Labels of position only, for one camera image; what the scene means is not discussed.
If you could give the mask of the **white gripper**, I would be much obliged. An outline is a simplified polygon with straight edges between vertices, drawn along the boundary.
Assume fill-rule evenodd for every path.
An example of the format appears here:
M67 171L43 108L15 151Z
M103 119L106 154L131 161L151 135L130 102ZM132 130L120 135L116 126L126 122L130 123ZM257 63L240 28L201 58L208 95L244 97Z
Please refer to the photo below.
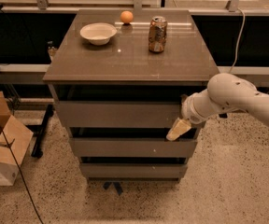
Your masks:
M169 130L166 139L169 141L177 140L182 134L191 129L192 124L204 122L210 116L209 97L206 92L196 92L190 96L181 96L182 118L177 118Z

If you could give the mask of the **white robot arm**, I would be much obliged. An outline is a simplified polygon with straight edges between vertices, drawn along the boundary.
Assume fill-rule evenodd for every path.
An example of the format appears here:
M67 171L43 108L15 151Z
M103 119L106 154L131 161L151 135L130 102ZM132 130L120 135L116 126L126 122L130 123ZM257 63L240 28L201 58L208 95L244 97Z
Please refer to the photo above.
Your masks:
M262 93L247 80L229 73L214 75L201 92L181 102L182 118L177 118L166 138L175 141L193 124L232 111L244 111L269 127L269 94Z

